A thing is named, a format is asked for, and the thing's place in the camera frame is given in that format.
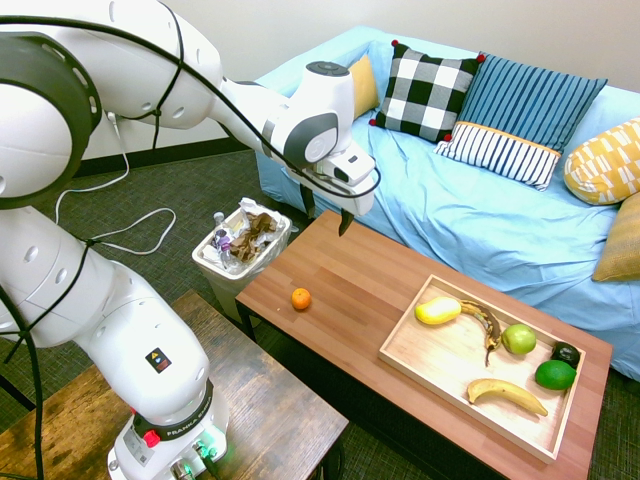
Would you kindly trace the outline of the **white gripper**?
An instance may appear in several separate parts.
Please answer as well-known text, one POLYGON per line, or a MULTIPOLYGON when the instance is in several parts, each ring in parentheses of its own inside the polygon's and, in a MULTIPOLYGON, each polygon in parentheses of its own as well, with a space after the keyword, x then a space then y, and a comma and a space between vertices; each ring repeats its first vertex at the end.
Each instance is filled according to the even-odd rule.
POLYGON ((315 217, 314 194, 323 195, 342 208, 338 234, 342 237, 351 226, 354 215, 366 214, 373 206, 376 180, 371 158, 327 158, 292 177, 299 182, 304 210, 309 219, 315 217))

